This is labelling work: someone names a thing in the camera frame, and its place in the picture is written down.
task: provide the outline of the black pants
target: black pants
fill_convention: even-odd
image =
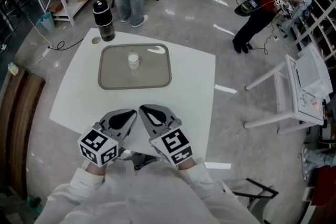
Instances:
[[[251,38],[263,30],[275,17],[275,13],[260,8],[252,12],[250,19],[239,30],[233,39],[233,43],[237,46],[246,45]]]

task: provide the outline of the white sleeve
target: white sleeve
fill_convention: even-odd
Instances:
[[[259,224],[246,207],[234,196],[223,192],[223,188],[212,180],[204,163],[180,172],[184,181],[220,223]]]
[[[95,193],[103,180],[104,176],[93,175],[77,168],[70,184],[62,184],[50,194],[35,224],[60,223],[75,207]]]

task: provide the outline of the glossy floor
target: glossy floor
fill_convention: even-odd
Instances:
[[[58,23],[55,33],[46,37],[54,45],[63,40],[65,47],[82,39],[95,27],[94,1],[83,7],[75,18],[75,26]],[[233,190],[258,193],[244,183],[246,177],[273,185],[280,193],[267,208],[267,220],[295,223],[305,186],[300,159],[297,159],[304,132],[278,135],[277,124],[246,130],[243,122],[276,112],[272,79],[250,91],[244,86],[283,61],[286,54],[295,57],[297,51],[288,40],[275,42],[270,38],[266,44],[268,55],[262,49],[238,55],[232,38],[247,18],[235,15],[236,6],[236,0],[149,0],[145,7],[149,21],[137,29],[120,23],[115,8],[112,12],[117,31],[166,40],[216,55],[216,84],[229,89],[215,90],[214,94],[206,161],[222,163],[224,169],[211,169],[211,174],[216,179],[224,179]],[[265,28],[256,35],[252,46],[263,47],[271,30],[272,27]],[[33,29],[21,46],[16,62],[22,66],[34,63],[46,47],[45,40]],[[39,64],[30,67],[32,72],[46,79],[30,134],[27,163],[28,190],[43,201],[57,185],[69,182],[83,161],[77,146],[79,134],[49,119],[57,90],[76,50],[77,46],[66,51],[51,51]]]

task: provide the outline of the gray tray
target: gray tray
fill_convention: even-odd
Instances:
[[[131,52],[139,55],[137,70],[128,65]],[[105,90],[159,88],[171,80],[169,51],[163,44],[113,45],[101,52],[98,84]]]

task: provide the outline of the cup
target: cup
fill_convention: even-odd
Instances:
[[[139,68],[140,59],[137,53],[131,52],[130,54],[128,54],[127,61],[130,69],[137,70]]]

